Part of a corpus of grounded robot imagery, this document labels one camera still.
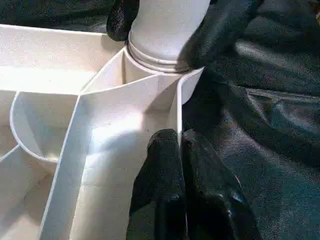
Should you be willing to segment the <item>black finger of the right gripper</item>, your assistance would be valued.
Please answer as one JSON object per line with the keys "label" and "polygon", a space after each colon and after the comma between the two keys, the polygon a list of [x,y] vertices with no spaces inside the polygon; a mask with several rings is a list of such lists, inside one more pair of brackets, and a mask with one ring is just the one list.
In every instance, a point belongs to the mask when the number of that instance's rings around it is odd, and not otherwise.
{"label": "black finger of the right gripper", "polygon": [[229,49],[257,16],[262,0],[212,0],[178,59],[182,72],[200,69]]}
{"label": "black finger of the right gripper", "polygon": [[126,41],[139,11],[139,0],[115,0],[106,22],[107,35],[116,42]]}

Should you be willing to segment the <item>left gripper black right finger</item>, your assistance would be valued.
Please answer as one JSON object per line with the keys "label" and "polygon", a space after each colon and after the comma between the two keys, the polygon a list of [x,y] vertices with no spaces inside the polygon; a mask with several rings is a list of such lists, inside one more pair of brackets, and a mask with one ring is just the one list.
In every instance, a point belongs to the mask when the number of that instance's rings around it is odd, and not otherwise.
{"label": "left gripper black right finger", "polygon": [[236,176],[211,143],[190,129],[181,139],[188,236],[191,240],[260,240]]}

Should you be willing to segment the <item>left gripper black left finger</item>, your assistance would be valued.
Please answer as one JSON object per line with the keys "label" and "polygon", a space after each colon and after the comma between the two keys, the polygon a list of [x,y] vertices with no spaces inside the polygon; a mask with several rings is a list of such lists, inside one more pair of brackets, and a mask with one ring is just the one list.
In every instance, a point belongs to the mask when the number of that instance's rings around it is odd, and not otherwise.
{"label": "left gripper black left finger", "polygon": [[162,129],[150,138],[135,178],[128,216],[129,240],[184,240],[186,195],[177,133]]}

